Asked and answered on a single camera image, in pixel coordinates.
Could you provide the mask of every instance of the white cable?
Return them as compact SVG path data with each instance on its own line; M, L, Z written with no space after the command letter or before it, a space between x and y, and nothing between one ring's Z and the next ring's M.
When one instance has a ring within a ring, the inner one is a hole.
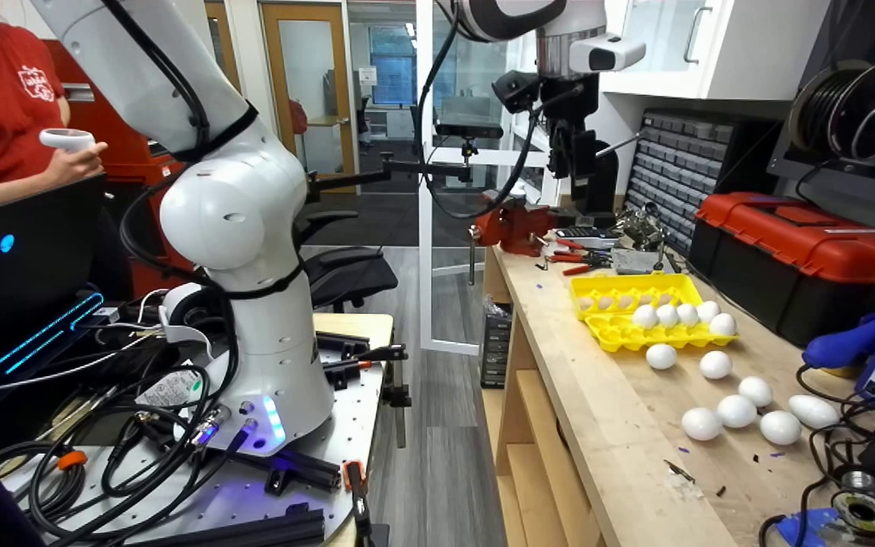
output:
M99 340L99 333L102 333L105 327L142 332L142 327L151 327L151 326L141 326L141 323L105 323L105 326L93 327L93 342L97 342L97 345L105 345L105 342Z
M116 348L116 351L105 351L93 361L86 361L86 364L75 364L75 367L68 367L68 371L58 371L58 372L45 372L45 376L31 376L31 379L17 379L17 383L0 383L0 391L8 391L8 388L21 388L21 385L35 385L35 383L50 383L50 379L60 379L60 376L72 376L72 372L82 372L82 371L91 371L91 367L99 367L102 361L134 348L136 342L142 342L147 338L136 338L132 340L128 345Z
M203 342L207 359L216 361L213 340L211 340L199 327L190 327L190 326L166 326L166 327L165 327L165 340L166 340L166 342L197 340L197 342Z
M142 293L141 304L136 304L136 320L134 323L142 323L147 300L155 297L155 293L166 293L166 287L151 287L150 293Z

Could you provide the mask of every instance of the table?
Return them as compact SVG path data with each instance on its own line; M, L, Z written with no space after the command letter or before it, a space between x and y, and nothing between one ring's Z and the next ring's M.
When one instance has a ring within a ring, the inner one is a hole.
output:
M393 340L394 320L384 311L316 311L316 332L368 338L372 345L387 345ZM318 431L295 442L298 450L324 458L324 460L372 460L376 411L379 411L384 367L361 371L361 379L342 391L333 391L333 417ZM124 460L124 477L142 469L155 453L134 450ZM88 469L86 496L97 487L99 464ZM285 496L273 497L265 492L265 471L247 460L227 460L199 492L184 501L175 518L136 534L166 538L199 527L222 527L268 515L283 515L289 504L308 501L311 506L324 509L327 543L356 543L356 521L348 515L351 497L348 492L318 496L303 487L289 487ZM142 504L122 514L116 521L128 526L132 518L142 518L147 514L165 506L184 477L171 477L159 492L151 492ZM91 518L109 504L97 504L97 509L86 509L75 518Z
M805 442L776 450L757 429L693 442L680 414L713 407L736 379L708 383L701 348L657 372L638 351L606 355L576 323L562 268L487 253L487 293L514 304L508 385L482 391L510 547L757 543L773 514L793 514L818 469ZM736 376L766 376L778 407L796 391L800 348L731 304ZM843 379L818 376L843 391Z

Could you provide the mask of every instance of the yellow egg carton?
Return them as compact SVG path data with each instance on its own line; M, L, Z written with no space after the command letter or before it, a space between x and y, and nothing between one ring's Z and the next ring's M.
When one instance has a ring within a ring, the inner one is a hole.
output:
M592 332L603 351L638 351L649 342L672 345L725 345L731 338L713 333L705 323L696 326L634 326L632 311L641 304L701 304L701 291L684 272L644 272L644 276L576 276L572 278L572 297L580 323Z

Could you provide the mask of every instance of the door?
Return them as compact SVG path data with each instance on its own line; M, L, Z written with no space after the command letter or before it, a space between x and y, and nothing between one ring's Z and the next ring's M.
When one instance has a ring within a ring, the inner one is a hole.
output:
M278 138L311 173L356 173L341 6L265 6Z
M237 87L237 63L234 63L234 44L230 44L230 27L227 27L227 11L222 0L207 0L207 30L213 32L213 48L222 71L227 81Z

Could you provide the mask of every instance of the robotic arm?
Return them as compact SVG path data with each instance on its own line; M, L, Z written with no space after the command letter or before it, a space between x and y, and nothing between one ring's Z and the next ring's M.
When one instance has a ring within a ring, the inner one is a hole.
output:
M538 94L551 127L551 170L572 179L572 196L585 216L614 205L618 153L585 130L597 109L597 71L644 56L644 41L625 41L630 0L450 0L464 35L514 40L538 30Z
M234 309L237 372L211 447L227 450L247 421L247 455L273 455L311 433L332 417L332 385L314 351L311 278L292 239L303 166L230 87L175 4L32 6L134 130L190 160L162 199L162 228ZM227 364L227 355L211 364L216 385Z

